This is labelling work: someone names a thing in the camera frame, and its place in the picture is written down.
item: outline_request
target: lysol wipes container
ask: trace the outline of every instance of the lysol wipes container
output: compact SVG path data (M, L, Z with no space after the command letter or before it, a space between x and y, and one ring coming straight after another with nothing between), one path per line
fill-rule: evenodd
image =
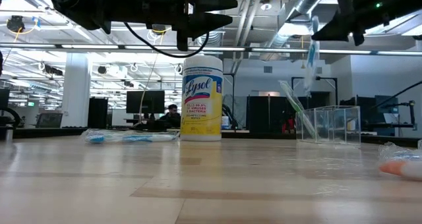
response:
M222 139L223 62L213 56L185 59L181 139L220 141Z

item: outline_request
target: yellow label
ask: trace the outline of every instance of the yellow label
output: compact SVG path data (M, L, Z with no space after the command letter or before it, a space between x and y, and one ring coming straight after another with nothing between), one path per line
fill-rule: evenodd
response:
M219 135L222 123L223 72L208 67L185 69L182 135Z

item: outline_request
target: table surface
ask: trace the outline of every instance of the table surface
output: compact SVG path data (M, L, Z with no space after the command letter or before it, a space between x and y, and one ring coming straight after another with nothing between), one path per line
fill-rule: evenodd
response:
M0 223L420 223L378 146L292 140L0 145Z

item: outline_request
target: lysol logo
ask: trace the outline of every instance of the lysol logo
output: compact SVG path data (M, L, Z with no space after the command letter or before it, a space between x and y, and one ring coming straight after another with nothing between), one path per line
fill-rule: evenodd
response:
M204 80L204 78L196 78L192 79L189 83L185 86L186 91L186 99L185 103L194 100L194 99L203 99L210 97L210 87L211 87L211 78Z

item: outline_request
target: acrylic container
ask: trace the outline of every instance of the acrylic container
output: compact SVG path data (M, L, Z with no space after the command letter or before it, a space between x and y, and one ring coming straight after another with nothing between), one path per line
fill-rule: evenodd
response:
M360 145L360 107L335 105L298 112L296 113L296 138L318 144Z

